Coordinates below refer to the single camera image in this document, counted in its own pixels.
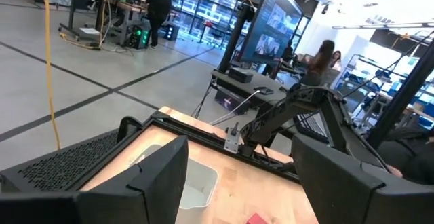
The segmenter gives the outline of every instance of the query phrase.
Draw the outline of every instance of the white plastic bin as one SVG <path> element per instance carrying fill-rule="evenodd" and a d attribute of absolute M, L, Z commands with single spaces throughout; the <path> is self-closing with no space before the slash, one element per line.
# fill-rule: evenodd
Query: white plastic bin
<path fill-rule="evenodd" d="M 160 145 L 149 146 L 133 164 L 161 148 Z M 176 224 L 200 224 L 202 213 L 210 204 L 218 181 L 218 173 L 189 158 L 184 191 L 182 192 Z"/>

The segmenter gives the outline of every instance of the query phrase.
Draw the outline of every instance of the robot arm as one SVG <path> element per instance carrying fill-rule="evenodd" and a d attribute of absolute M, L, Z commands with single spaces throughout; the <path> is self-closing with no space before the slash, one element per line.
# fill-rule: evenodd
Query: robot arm
<path fill-rule="evenodd" d="M 320 112 L 330 147 L 363 162 L 385 167 L 375 150 L 356 133 L 344 104 L 342 96 L 335 91 L 295 84 L 285 98 L 241 129 L 245 143 L 241 153 L 251 155 L 257 145 L 265 144 L 276 130 L 294 116 Z"/>

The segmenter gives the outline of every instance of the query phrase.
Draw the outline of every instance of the large display screen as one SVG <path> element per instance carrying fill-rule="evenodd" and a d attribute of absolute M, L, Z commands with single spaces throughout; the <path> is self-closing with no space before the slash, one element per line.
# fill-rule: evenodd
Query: large display screen
<path fill-rule="evenodd" d="M 261 0 L 241 49 L 240 62 L 275 64 L 302 16 L 295 0 Z"/>

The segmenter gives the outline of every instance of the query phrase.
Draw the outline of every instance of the ceiling pipe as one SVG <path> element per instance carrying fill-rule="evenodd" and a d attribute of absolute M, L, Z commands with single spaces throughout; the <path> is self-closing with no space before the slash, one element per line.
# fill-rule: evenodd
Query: ceiling pipe
<path fill-rule="evenodd" d="M 353 26 L 332 26 L 333 29 L 416 29 L 434 28 L 434 22 L 393 23 L 393 24 L 361 24 Z"/>

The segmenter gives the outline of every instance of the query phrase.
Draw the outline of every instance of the concrete floor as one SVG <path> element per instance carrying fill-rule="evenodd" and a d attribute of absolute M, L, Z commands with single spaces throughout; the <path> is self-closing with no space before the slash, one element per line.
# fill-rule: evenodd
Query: concrete floor
<path fill-rule="evenodd" d="M 44 10 L 33 0 L 0 0 L 0 170 L 56 149 L 47 102 Z M 201 101 L 210 71 L 223 51 L 191 40 L 161 40 L 156 50 L 134 56 L 92 51 L 64 42 L 58 24 L 68 10 L 51 11 L 52 85 L 62 146 L 116 128 L 122 117 L 145 120 L 162 106 L 191 114 Z M 75 25 L 94 21 L 76 14 Z M 228 113 L 206 99 L 200 119 Z M 254 118 L 250 111 L 224 122 L 226 128 Z M 273 148 L 289 153 L 288 139 L 278 135 Z"/>

